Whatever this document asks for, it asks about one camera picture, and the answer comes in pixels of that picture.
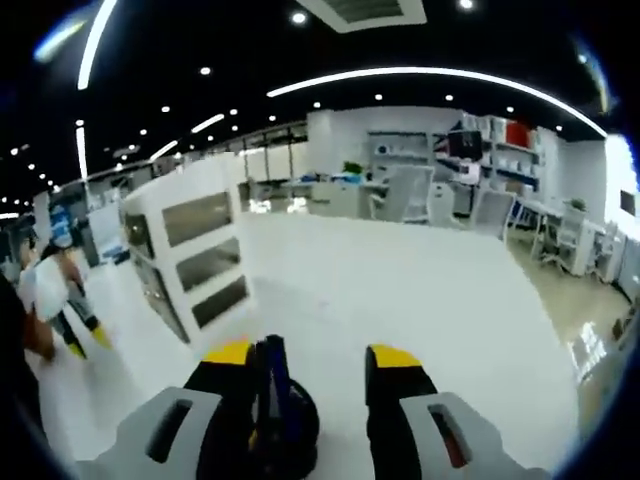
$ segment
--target white cabinet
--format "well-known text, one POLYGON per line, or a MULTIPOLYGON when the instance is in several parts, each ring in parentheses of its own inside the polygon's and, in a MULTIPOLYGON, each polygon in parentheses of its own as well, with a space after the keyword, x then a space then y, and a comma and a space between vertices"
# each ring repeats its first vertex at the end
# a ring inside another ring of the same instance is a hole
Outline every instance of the white cabinet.
POLYGON ((324 217, 367 218, 367 189, 350 183, 317 183, 311 189, 309 213, 324 217))
POLYGON ((627 240, 618 285, 631 301, 640 293, 640 243, 627 240))

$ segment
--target desk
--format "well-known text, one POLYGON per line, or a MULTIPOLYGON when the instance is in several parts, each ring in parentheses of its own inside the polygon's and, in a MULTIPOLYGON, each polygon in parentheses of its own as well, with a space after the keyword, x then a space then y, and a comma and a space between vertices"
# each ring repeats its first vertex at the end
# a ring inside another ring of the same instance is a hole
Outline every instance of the desk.
POLYGON ((301 182, 299 180, 290 180, 288 182, 284 182, 281 187, 284 188, 300 188, 300 187, 313 187, 314 185, 318 185, 318 184, 337 184, 337 185, 356 185, 362 188, 369 188, 369 189, 382 189, 382 190, 387 190, 389 188, 389 184, 388 183, 383 183, 377 180, 367 180, 365 182, 361 182, 361 183, 350 183, 350 182, 341 182, 341 181, 335 181, 335 182, 301 182))
MULTIPOLYGON (((529 200, 518 197, 518 202, 520 203, 520 205, 522 205, 519 217, 522 216, 525 209, 534 212, 538 217, 533 246, 531 248, 531 256, 535 258, 538 255, 538 237, 540 236, 540 230, 542 228, 543 220, 548 217, 562 218, 564 212, 560 208, 545 205, 544 203, 536 200, 529 200)), ((604 227, 591 220, 585 219, 584 223, 582 224, 582 230, 580 231, 580 238, 578 240, 578 247, 576 248, 576 253, 573 258, 573 265, 571 266, 570 270, 570 273, 572 275, 582 276, 586 273, 589 259, 591 257, 591 253, 593 252, 593 244, 595 242, 596 234, 604 235, 604 227)))
POLYGON ((291 189, 309 189, 309 213, 323 217, 371 218, 369 195, 387 190, 388 184, 376 181, 298 182, 283 184, 291 189))

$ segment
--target computer monitor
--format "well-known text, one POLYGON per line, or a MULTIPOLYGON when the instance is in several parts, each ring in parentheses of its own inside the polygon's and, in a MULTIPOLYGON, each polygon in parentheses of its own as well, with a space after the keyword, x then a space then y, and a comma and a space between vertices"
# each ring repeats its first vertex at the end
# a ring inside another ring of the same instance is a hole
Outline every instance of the computer monitor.
POLYGON ((478 161, 482 158, 482 135, 479 131, 460 130, 447 134, 449 155, 478 161))
POLYGON ((635 195, 633 193, 620 190, 620 208, 635 217, 636 216, 635 195))

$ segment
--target curved led light strip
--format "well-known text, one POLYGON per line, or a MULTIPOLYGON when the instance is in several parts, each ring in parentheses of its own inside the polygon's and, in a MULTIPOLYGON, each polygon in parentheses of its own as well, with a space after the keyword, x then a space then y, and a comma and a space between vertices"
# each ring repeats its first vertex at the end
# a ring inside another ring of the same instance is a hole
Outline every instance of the curved led light strip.
POLYGON ((374 75, 397 75, 397 74, 423 74, 423 75, 447 75, 450 77, 462 77, 471 78, 474 80, 481 80, 483 82, 495 83, 505 87, 519 90, 534 97, 544 100, 556 107, 561 108, 565 112, 573 115, 578 120, 582 121, 593 130, 598 132, 604 138, 607 137, 607 132, 604 131, 593 120, 588 118, 583 113, 579 112, 575 108, 567 105, 566 103, 552 97, 548 93, 541 92, 535 88, 523 85, 522 83, 514 82, 513 80, 507 80, 506 78, 496 77, 494 75, 488 75, 486 73, 470 72, 468 70, 457 70, 455 68, 438 68, 438 67, 385 67, 385 68, 369 68, 366 70, 353 70, 351 72, 336 73, 333 75, 326 75, 324 77, 312 78, 305 80, 304 82, 294 83, 286 87, 277 88, 267 93, 267 97, 277 97, 284 95, 285 93, 295 92, 296 90, 302 90, 303 88, 315 87, 316 85, 322 85, 323 83, 337 82, 340 80, 348 80, 350 78, 370 77, 374 75))
POLYGON ((224 120, 224 115, 222 113, 219 113, 217 115, 214 115, 213 117, 211 117, 209 120, 205 120, 204 122, 202 122, 200 125, 196 125, 195 127, 193 127, 191 129, 191 133, 198 133, 201 132, 202 130, 204 130, 207 127, 210 127, 211 125, 213 125, 214 123, 217 123, 221 120, 224 120))
POLYGON ((78 147, 78 164, 80 165, 80 178, 87 178, 87 156, 84 145, 84 127, 76 128, 76 145, 78 147))
POLYGON ((89 86, 89 76, 91 75, 91 67, 93 66, 93 60, 98 50, 98 44, 100 43, 100 37, 104 32, 104 28, 107 26, 111 12, 118 3, 118 0, 104 0, 100 5, 100 10, 96 15, 93 25, 91 25, 91 31, 87 38, 87 45, 84 47, 84 54, 82 55, 82 63, 80 64, 80 75, 78 75, 78 90, 84 90, 89 86))
POLYGON ((177 140, 173 140, 169 143, 167 143, 164 147, 162 147, 160 150, 158 150, 156 153, 154 153, 153 155, 151 155, 151 158, 149 160, 157 160, 158 158, 160 158, 162 155, 164 155, 165 153, 167 153, 169 150, 171 150, 173 147, 175 147, 178 144, 177 140))

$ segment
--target air vent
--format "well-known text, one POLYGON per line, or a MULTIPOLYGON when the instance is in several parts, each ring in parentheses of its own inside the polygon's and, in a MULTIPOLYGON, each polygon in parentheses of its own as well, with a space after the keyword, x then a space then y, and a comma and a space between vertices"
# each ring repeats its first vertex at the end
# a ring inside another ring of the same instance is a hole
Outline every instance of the air vent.
POLYGON ((345 22, 355 23, 375 18, 402 15, 398 0, 325 0, 345 22))
POLYGON ((338 33, 427 23, 422 0, 298 0, 338 33))

